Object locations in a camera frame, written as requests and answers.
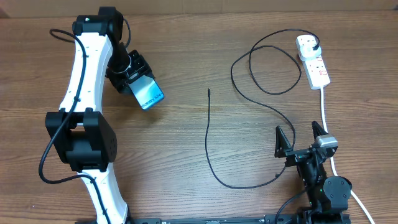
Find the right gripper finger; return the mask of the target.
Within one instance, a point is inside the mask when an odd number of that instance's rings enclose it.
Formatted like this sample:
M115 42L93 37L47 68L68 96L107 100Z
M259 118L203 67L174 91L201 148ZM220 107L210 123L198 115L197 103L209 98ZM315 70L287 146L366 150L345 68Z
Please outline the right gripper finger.
M292 151L292 146L280 126L275 128L275 134L276 142L274 156L286 157L287 153Z
M313 137L316 139L319 136L327 135L328 133L319 125L317 121L312 121Z

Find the Samsung Galaxy smartphone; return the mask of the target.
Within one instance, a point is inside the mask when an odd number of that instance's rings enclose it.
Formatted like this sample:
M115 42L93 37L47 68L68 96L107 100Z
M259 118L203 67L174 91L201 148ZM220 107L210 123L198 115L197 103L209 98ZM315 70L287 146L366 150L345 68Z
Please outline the Samsung Galaxy smartphone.
M164 99L164 93L151 77L143 75L129 84L129 87L143 110L148 110Z

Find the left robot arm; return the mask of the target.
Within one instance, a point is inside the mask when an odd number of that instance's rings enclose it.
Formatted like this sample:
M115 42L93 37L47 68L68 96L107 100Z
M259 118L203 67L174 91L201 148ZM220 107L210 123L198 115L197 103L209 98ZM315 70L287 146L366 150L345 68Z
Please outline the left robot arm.
M58 111L45 118L48 148L55 148L75 178L85 183L96 223L132 223L114 173L117 137L103 116L105 81L134 96L144 110L164 99L145 58L128 51L122 41L127 26L115 7L101 7L96 15L78 16L71 32L50 30L52 36L75 44L75 58L64 99Z

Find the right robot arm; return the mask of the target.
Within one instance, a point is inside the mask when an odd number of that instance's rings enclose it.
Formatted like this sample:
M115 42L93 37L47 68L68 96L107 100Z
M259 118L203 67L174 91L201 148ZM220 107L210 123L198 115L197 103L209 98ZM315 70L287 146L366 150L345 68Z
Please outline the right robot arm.
M314 143L306 149L295 150L280 126L275 128L274 156L285 158L286 167L296 167L303 180L304 189L288 199L275 215L275 223L350 223L348 199L352 183L342 176L327 176L323 163L334 156L338 141L316 121L312 122ZM300 207L296 213L281 218L283 209L301 195L307 194L309 206Z

